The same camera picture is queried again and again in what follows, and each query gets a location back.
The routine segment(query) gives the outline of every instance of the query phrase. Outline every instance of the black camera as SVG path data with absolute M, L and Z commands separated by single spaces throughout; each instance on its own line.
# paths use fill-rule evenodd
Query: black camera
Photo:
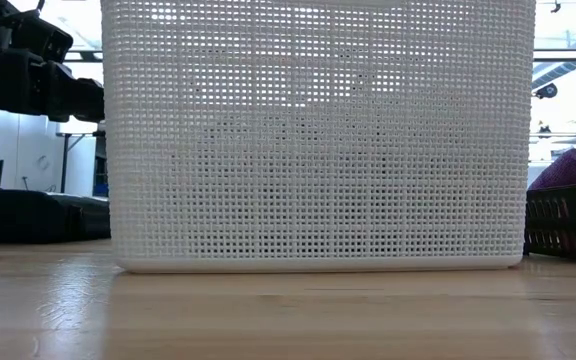
M 104 90 L 75 79 L 62 63 L 72 37 L 39 18 L 38 8 L 19 12 L 0 0 L 0 110 L 47 115 L 51 121 L 104 119 Z
M 552 99 L 555 96 L 557 96 L 557 92 L 558 90 L 555 84 L 548 84 L 542 87 L 541 89 L 537 90 L 534 96 L 537 99 L 544 99 L 544 98 Z

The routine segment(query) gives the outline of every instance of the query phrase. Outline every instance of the white wall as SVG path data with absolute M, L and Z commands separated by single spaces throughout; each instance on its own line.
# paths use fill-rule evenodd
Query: white wall
M 61 144 L 57 124 L 44 116 L 0 111 L 0 160 L 4 160 L 1 186 L 30 190 L 58 189 L 61 182 Z
M 65 124 L 59 124 L 59 132 L 64 133 L 91 133 L 97 130 L 98 125 L 71 119 Z M 69 140 L 72 146 L 77 141 L 75 136 Z M 68 166 L 66 167 L 66 193 L 92 196 L 93 179 L 95 172 L 95 151 L 97 139 L 84 137 L 68 152 Z

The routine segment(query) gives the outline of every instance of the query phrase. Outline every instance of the wooden table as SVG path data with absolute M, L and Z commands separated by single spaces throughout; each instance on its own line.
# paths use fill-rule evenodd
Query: wooden table
M 0 246 L 0 359 L 576 359 L 576 264 L 130 275 L 107 241 Z

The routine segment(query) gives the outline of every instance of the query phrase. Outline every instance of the white plastic basket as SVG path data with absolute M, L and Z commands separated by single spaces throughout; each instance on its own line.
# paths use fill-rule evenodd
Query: white plastic basket
M 516 264 L 534 6 L 102 1 L 118 263 Z

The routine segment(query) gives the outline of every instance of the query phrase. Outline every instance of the basket base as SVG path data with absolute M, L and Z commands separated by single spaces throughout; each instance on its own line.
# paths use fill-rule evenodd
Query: basket base
M 119 258 L 117 265 L 135 273 L 305 273 L 504 269 L 522 255 L 390 259 L 182 260 Z

